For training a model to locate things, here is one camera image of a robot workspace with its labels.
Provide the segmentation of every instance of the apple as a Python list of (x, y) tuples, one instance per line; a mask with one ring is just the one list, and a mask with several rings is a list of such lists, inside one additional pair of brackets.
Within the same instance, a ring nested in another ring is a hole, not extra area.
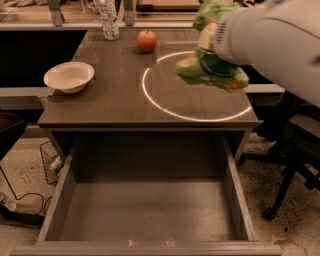
[(137, 45), (142, 52), (152, 52), (157, 45), (157, 35), (151, 30), (142, 30), (137, 35)]

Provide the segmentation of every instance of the projected light circle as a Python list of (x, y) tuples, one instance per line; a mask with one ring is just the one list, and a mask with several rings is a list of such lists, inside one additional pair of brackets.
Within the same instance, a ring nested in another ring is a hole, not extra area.
[[(161, 61), (165, 60), (165, 59), (168, 59), (170, 57), (173, 57), (173, 56), (178, 56), (178, 55), (185, 55), (185, 54), (190, 54), (192, 53), (192, 51), (184, 51), (184, 52), (176, 52), (176, 53), (172, 53), (172, 54), (168, 54), (168, 55), (165, 55), (159, 59), (157, 59), (157, 64), (160, 63)], [(223, 118), (215, 118), (215, 119), (204, 119), (204, 118), (194, 118), (194, 117), (189, 117), (189, 116), (185, 116), (185, 115), (181, 115), (181, 114), (178, 114), (178, 113), (175, 113), (174, 111), (172, 110), (169, 110), (163, 106), (161, 106), (161, 104), (159, 104), (158, 102), (156, 102), (152, 96), (148, 93), (147, 89), (146, 89), (146, 79), (150, 73), (150, 71), (152, 70), (152, 68), (147, 68), (145, 70), (145, 72), (143, 73), (143, 76), (142, 76), (142, 89), (143, 89), (143, 92), (146, 96), (146, 98), (158, 109), (162, 110), (163, 112), (171, 115), (171, 116), (174, 116), (174, 117), (177, 117), (177, 118), (180, 118), (180, 119), (183, 119), (183, 120), (188, 120), (188, 121), (195, 121), (195, 122), (222, 122), (222, 121), (228, 121), (228, 120), (232, 120), (234, 118), (237, 118), (237, 117), (240, 117), (242, 115), (244, 115), (245, 113), (249, 112), (251, 110), (252, 107), (248, 107), (246, 108), (245, 110), (235, 114), (235, 115), (230, 115), (230, 116), (226, 116), (226, 117), (223, 117)]]

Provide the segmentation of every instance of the bowl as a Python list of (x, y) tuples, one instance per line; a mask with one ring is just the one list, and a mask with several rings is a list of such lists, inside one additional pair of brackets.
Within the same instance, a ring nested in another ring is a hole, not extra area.
[(51, 68), (43, 78), (51, 88), (64, 93), (76, 93), (83, 90), (93, 78), (94, 69), (83, 62), (66, 62)]

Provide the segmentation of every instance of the drawer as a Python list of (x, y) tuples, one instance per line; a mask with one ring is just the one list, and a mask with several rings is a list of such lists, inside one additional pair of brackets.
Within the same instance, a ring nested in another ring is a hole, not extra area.
[(78, 137), (37, 244), (11, 255), (281, 255), (255, 239), (226, 138)]

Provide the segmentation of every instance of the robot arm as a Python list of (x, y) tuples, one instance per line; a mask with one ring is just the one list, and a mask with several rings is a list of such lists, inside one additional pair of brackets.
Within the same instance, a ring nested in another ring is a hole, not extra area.
[(319, 10), (319, 0), (269, 0), (225, 14), (212, 39), (214, 51), (320, 107)]

